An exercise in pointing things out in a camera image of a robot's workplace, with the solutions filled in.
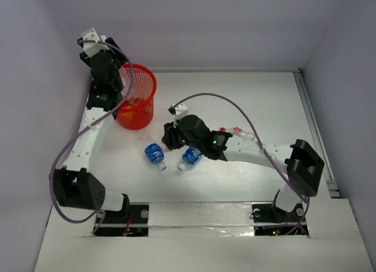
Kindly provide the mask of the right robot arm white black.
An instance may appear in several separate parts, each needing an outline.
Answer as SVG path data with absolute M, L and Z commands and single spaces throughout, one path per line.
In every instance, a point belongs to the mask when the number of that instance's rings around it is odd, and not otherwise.
M 282 175 L 285 182 L 270 206 L 276 220 L 286 219 L 299 202 L 318 193 L 324 161 L 305 140 L 292 145 L 262 145 L 234 133 L 210 130 L 196 115 L 187 115 L 164 124 L 162 142 L 169 150 L 183 146 L 199 150 L 210 160 L 245 162 L 269 167 Z

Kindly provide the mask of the small orange juice bottle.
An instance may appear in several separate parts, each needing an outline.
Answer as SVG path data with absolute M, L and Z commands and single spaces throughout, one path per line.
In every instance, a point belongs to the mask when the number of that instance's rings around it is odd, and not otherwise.
M 125 121 L 132 121 L 136 115 L 136 107 L 131 105 L 130 103 L 124 103 L 117 114 L 118 121 L 125 120 Z

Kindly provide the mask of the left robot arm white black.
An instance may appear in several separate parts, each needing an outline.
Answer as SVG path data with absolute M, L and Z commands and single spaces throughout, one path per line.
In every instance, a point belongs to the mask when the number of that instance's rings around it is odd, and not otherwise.
M 119 71 L 129 60 L 112 38 L 89 31 L 78 44 L 83 49 L 80 59 L 90 67 L 92 80 L 79 133 L 64 147 L 70 154 L 61 167 L 52 166 L 52 200 L 56 209 L 109 211 L 114 220 L 123 222 L 130 215 L 127 195 L 106 189 L 93 168 L 107 131 L 132 91 L 135 74 L 132 72 L 128 81 L 121 77 Z

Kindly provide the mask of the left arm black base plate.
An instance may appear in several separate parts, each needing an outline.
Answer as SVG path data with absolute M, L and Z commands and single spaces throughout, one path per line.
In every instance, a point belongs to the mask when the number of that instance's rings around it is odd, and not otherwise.
M 114 211 L 105 211 L 105 218 L 96 216 L 93 234 L 98 237 L 147 237 L 149 235 L 149 204 L 131 203 L 126 217 L 119 217 Z

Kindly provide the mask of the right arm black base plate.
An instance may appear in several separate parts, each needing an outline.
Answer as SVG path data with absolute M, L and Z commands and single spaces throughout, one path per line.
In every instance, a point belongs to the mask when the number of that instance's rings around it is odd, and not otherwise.
M 298 203 L 292 212 L 286 212 L 271 203 L 252 205 L 250 219 L 254 223 L 255 236 L 283 236 L 298 225 L 289 235 L 307 235 L 306 220 L 303 219 L 304 209 Z

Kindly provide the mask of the clear bottle with white cap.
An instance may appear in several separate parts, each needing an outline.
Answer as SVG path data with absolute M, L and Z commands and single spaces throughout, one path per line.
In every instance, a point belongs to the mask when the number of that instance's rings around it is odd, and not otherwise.
M 142 98 L 141 94 L 136 90 L 135 85 L 130 87 L 130 79 L 126 76 L 120 76 L 123 84 L 123 90 L 121 91 L 123 99 L 125 101 L 128 101 L 130 105 L 137 106 Z

